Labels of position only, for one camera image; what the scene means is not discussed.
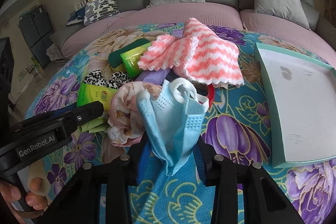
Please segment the person's left hand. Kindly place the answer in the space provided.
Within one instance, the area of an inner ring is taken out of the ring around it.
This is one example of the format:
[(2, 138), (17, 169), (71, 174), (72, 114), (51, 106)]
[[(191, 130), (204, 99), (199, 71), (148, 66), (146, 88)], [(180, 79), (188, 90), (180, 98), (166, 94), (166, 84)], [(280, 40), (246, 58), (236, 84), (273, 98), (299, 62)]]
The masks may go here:
[[(25, 196), (27, 205), (32, 207), (34, 210), (45, 211), (48, 208), (48, 198), (46, 196), (39, 195), (39, 193), (46, 193), (46, 190), (48, 190), (46, 185), (49, 185), (50, 187), (50, 183), (47, 182), (44, 160), (40, 159), (33, 163), (29, 168), (27, 186), (30, 191), (27, 192), (27, 195)], [(13, 207), (13, 203), (21, 198), (21, 192), (19, 189), (8, 182), (1, 180), (1, 195), (5, 200), (7, 207), (16, 219), (13, 222), (5, 220), (5, 223), (25, 223), (25, 220)]]

